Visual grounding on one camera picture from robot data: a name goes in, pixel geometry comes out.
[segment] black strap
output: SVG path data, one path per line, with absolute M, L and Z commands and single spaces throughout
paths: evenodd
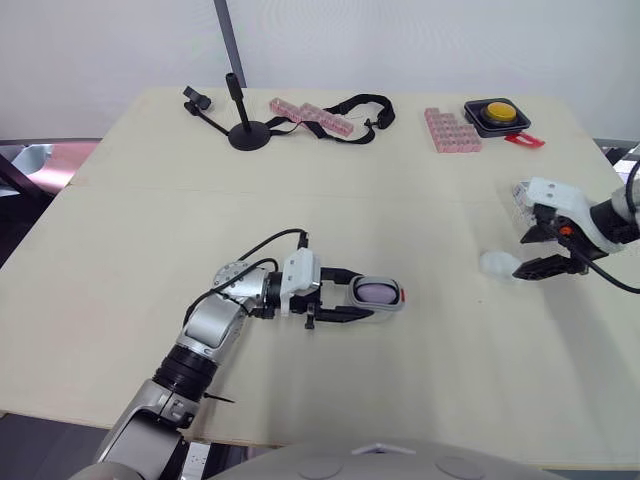
M 324 109 L 325 111 L 329 113 L 333 113 L 334 115 L 335 114 L 345 115 L 346 113 L 350 112 L 355 107 L 357 107 L 358 105 L 362 105 L 363 103 L 369 103 L 369 102 L 379 103 L 380 105 L 382 105 L 382 110 L 378 113 L 378 118 L 376 122 L 371 122 L 370 119 L 367 119 L 367 121 L 364 122 L 364 125 L 367 127 L 368 131 L 362 137 L 356 140 L 345 140 L 340 137 L 334 137 L 333 135 L 328 134 L 318 122 L 303 120 L 300 123 L 304 123 L 305 126 L 309 130 L 311 130 L 313 134 L 319 139 L 330 138 L 339 143 L 353 143 L 356 145 L 365 145 L 371 142 L 376 137 L 376 132 L 373 130 L 374 125 L 380 128 L 381 130 L 384 130 L 389 125 L 391 125 L 391 123 L 393 123 L 393 120 L 396 118 L 395 112 L 393 111 L 393 105 L 391 104 L 391 101 L 387 97 L 383 95 L 372 95 L 367 93 L 361 93 L 360 95 L 351 97 L 348 100 L 345 100 L 344 102 L 334 105 L 333 107 Z M 273 129 L 274 127 L 277 127 L 278 125 L 281 125 L 285 122 L 291 122 L 291 120 L 287 117 L 274 117 L 268 122 L 265 122 L 265 125 L 269 127 L 271 131 L 271 135 L 274 135 L 274 136 L 286 135 L 287 133 L 291 133 L 293 130 L 295 130 L 295 128 L 288 131 Z

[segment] pink block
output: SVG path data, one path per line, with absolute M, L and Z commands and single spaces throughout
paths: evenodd
M 271 107 L 271 111 L 273 113 L 282 117 L 287 117 L 293 123 L 300 123 L 302 121 L 300 109 L 289 102 L 285 102 L 281 98 L 276 97 L 271 100 L 271 102 L 269 102 L 269 107 Z
M 322 125 L 327 130 L 332 130 L 340 135 L 348 137 L 353 132 L 353 124 L 345 119 L 333 115 L 332 113 L 322 110 L 321 108 L 311 105 L 310 103 L 303 103 L 300 107 L 300 112 L 305 120 L 314 120 Z
M 453 113 L 440 113 L 437 108 L 424 111 L 433 143 L 438 153 L 479 152 L 482 142 L 475 127 L 458 125 Z
M 271 111 L 276 115 L 287 117 L 294 123 L 300 123 L 303 120 L 310 120 L 318 122 L 327 130 L 339 133 L 345 137 L 348 137 L 353 132 L 353 124 L 346 121 L 344 118 L 337 115 L 333 115 L 326 110 L 305 103 L 301 107 L 285 102 L 281 98 L 274 98 L 269 102 Z

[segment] black wire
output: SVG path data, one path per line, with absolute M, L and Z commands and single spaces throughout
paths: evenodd
M 207 290 L 206 292 L 204 292 L 202 295 L 200 295 L 198 298 L 196 298 L 193 303 L 191 305 L 189 305 L 189 308 L 187 308 L 187 311 L 184 314 L 184 320 L 182 321 L 182 326 L 184 327 L 187 322 L 189 321 L 189 318 L 191 317 L 191 315 L 193 314 L 194 310 L 196 309 L 196 307 L 200 304 L 200 302 L 202 302 L 205 298 L 210 297 L 211 295 L 214 295 L 216 293 L 220 294 L 222 292 L 222 290 L 224 290 L 225 288 L 227 288 L 229 285 L 231 285 L 232 283 L 235 283 L 236 281 L 238 281 L 240 278 L 244 277 L 247 273 L 252 272 L 253 270 L 255 270 L 256 268 L 258 268 L 260 265 L 265 264 L 265 263 L 271 263 L 273 264 L 273 266 L 275 267 L 275 271 L 277 272 L 278 270 L 280 270 L 280 266 L 278 265 L 278 262 L 273 259 L 273 258 L 263 258 L 262 260 L 258 260 L 255 263 L 252 263 L 251 265 L 249 265 L 247 268 L 245 268 L 243 271 L 241 271 L 239 274 L 237 274 L 235 277 L 231 278 L 230 280 L 227 280 L 226 282 L 224 282 L 221 285 L 218 285 L 215 288 L 212 288 L 210 290 Z M 237 301 L 235 301 L 234 299 L 228 297 L 225 298 L 225 300 L 231 300 L 234 301 L 235 303 L 238 303 Z
M 626 292 L 640 294 L 640 288 L 631 287 L 631 286 L 627 285 L 626 283 L 622 283 L 617 278 L 611 276 L 604 269 L 602 269 L 599 265 L 597 265 L 593 260 L 591 260 L 589 257 L 587 257 L 584 253 L 582 253 L 582 251 L 580 251 L 580 249 L 576 248 L 573 245 L 573 243 L 571 242 L 571 240 L 569 240 L 565 236 L 561 235 L 560 233 L 556 232 L 549 225 L 540 224 L 540 226 L 547 233 L 549 233 L 550 235 L 553 235 L 558 240 L 558 243 L 560 245 L 562 245 L 563 247 L 567 248 L 578 260 L 580 260 L 581 262 L 585 263 L 590 268 L 592 268 L 594 272 L 596 272 L 598 275 L 600 275 L 602 278 L 604 278 L 607 282 L 615 285 L 618 288 L 621 288 L 622 290 L 624 290 Z
M 290 233 L 299 233 L 300 234 L 300 240 L 298 241 L 298 248 L 306 247 L 308 245 L 308 243 L 309 243 L 308 240 L 307 240 L 308 234 L 307 234 L 307 232 L 305 230 L 303 230 L 301 228 L 288 228 L 288 229 L 283 230 L 281 232 L 278 232 L 278 233 L 276 233 L 274 235 L 271 235 L 269 238 L 267 238 L 263 242 L 260 242 L 258 245 L 256 245 L 251 250 L 249 250 L 247 253 L 245 253 L 240 258 L 238 258 L 238 260 L 244 260 L 247 257 L 250 257 L 251 255 L 256 253 L 258 250 L 260 250 L 262 247 L 267 245 L 268 243 L 273 242 L 276 238 L 280 238 L 280 237 L 282 237 L 284 235 L 288 235 Z
M 218 130 L 219 132 L 222 132 L 223 134 L 225 134 L 226 136 L 229 136 L 229 131 L 224 129 L 223 127 L 221 127 L 220 125 L 218 125 L 216 122 L 214 122 L 213 120 L 211 120 L 209 117 L 207 117 L 204 113 L 202 113 L 200 110 L 197 110 L 196 115 L 198 115 L 201 119 L 203 119 L 205 122 L 207 122 L 209 125 L 211 125 L 213 128 L 215 128 L 216 130 Z
M 638 173 L 638 169 L 640 169 L 640 160 L 636 162 L 631 171 L 629 172 L 629 177 L 627 178 L 627 184 L 624 188 L 624 196 L 627 200 L 627 207 L 629 208 L 629 212 L 631 215 L 635 215 L 638 208 L 636 204 L 633 203 L 633 181 Z

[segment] white table surface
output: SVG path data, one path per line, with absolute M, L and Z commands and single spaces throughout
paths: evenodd
M 544 176 L 598 201 L 621 185 L 565 107 L 513 98 L 547 141 L 538 151 L 487 139 L 480 153 L 437 154 L 424 108 L 459 113 L 478 97 L 397 94 L 396 122 L 370 145 L 299 128 L 238 152 L 180 93 L 143 94 L 0 270 L 0 410 L 111 426 L 215 271 L 300 226 L 324 265 L 398 279 L 407 308 L 313 332 L 297 316 L 248 322 L 210 388 L 237 403 L 204 401 L 191 437 L 397 436 L 539 465 L 640 465 L 637 297 L 595 274 L 502 284 L 478 270 L 487 250 L 551 253 L 518 243 L 516 182 Z M 235 124 L 226 92 L 207 93 L 212 117 Z M 327 106 L 350 94 L 245 96 L 266 120 L 274 96 Z M 633 282 L 639 261 L 631 246 L 600 263 Z

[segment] red object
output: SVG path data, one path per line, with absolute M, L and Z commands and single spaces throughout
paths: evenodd
M 558 231 L 560 232 L 560 235 L 564 235 L 565 237 L 568 237 L 573 233 L 573 228 L 571 228 L 568 225 L 565 225 L 564 227 L 560 227 Z
M 540 148 L 544 145 L 545 141 L 540 140 L 539 138 L 532 137 L 531 135 L 527 135 L 526 133 L 515 133 L 513 135 L 507 135 L 504 137 L 507 142 L 515 143 L 516 145 L 522 145 L 523 147 L 528 148 Z

